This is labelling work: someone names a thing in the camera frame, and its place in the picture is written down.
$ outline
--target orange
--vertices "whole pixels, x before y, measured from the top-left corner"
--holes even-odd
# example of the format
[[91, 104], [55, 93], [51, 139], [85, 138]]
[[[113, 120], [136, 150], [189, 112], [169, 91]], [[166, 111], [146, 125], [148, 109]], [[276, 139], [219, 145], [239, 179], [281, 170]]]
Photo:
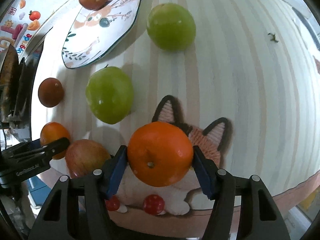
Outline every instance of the orange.
[[[62, 137], [66, 137], [70, 140], [70, 134], [66, 128], [63, 127], [62, 124], [57, 122], [49, 122], [47, 123], [41, 130], [40, 133], [40, 145], [47, 145], [55, 140], [58, 140]], [[66, 155], [66, 151], [58, 153], [53, 156], [52, 159], [60, 160]]]
[[165, 187], [178, 182], [188, 172], [193, 148], [178, 127], [152, 122], [135, 131], [127, 155], [138, 179], [153, 187]]

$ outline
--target cat illustration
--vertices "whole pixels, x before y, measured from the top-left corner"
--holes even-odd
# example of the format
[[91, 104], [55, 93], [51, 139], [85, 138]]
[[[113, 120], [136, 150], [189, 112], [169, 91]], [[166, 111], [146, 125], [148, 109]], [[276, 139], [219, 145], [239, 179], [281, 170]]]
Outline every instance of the cat illustration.
[[[213, 160], [218, 167], [222, 166], [223, 154], [228, 149], [232, 135], [232, 125], [228, 119], [219, 118], [204, 130], [189, 125], [183, 120], [178, 99], [168, 95], [161, 100], [156, 109], [152, 122], [156, 121], [168, 122], [182, 129], [192, 145], [198, 145], [206, 158]], [[173, 185], [152, 187], [137, 179], [128, 166], [116, 195], [121, 202], [121, 212], [126, 211], [125, 205], [141, 208], [145, 197], [157, 194], [165, 201], [165, 212], [172, 215], [184, 215], [190, 210], [189, 204], [185, 201], [188, 192], [199, 187], [198, 179], [192, 168], [182, 180]]]

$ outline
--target pink cat ear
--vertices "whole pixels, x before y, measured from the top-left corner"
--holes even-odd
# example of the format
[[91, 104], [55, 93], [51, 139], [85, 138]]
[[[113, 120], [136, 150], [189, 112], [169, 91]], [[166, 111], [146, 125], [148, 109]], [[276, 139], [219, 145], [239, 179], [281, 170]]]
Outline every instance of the pink cat ear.
[[228, 147], [232, 136], [232, 123], [225, 117], [221, 117], [208, 125], [202, 132], [212, 143], [217, 145], [217, 150], [224, 152]]
[[183, 123], [182, 111], [177, 98], [171, 95], [162, 98], [152, 118], [152, 122], [157, 121], [175, 124]]

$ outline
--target striped table surface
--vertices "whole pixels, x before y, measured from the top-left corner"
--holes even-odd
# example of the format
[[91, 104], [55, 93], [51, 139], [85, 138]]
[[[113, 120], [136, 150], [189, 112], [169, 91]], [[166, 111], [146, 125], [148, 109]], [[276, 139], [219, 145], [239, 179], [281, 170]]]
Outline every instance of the striped table surface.
[[[195, 19], [196, 39], [184, 52], [161, 51], [146, 32], [148, 12], [165, 2], [188, 8]], [[319, 170], [320, 76], [315, 59], [320, 60], [320, 53], [288, 3], [142, 0], [135, 26], [112, 52], [88, 67], [68, 70], [61, 50], [79, 9], [63, 16], [45, 39], [33, 88], [33, 139], [47, 122], [56, 121], [73, 141], [90, 138], [115, 153], [137, 128], [151, 122], [161, 99], [173, 95], [189, 125], [204, 129], [220, 117], [231, 121], [223, 167], [234, 176], [257, 174], [271, 194], [278, 195]], [[275, 33], [279, 42], [271, 41], [268, 33]], [[122, 68], [135, 91], [131, 113], [115, 125], [96, 119], [85, 98], [89, 77], [107, 64]], [[65, 89], [63, 102], [54, 108], [45, 108], [37, 98], [39, 84], [48, 77], [58, 78]], [[68, 174], [64, 159], [51, 165]], [[193, 201], [193, 209], [212, 207], [199, 195]], [[202, 228], [186, 231], [187, 220], [172, 221], [164, 235], [201, 236]], [[153, 233], [150, 228], [137, 230]]]

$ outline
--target decorative plate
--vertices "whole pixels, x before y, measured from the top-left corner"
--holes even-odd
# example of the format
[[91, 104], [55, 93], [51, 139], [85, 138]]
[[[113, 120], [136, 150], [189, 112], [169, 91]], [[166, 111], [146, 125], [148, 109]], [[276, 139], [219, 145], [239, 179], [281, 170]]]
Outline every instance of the decorative plate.
[[64, 65], [87, 66], [110, 52], [133, 27], [140, 4], [141, 0], [109, 0], [99, 11], [81, 8], [62, 48]]

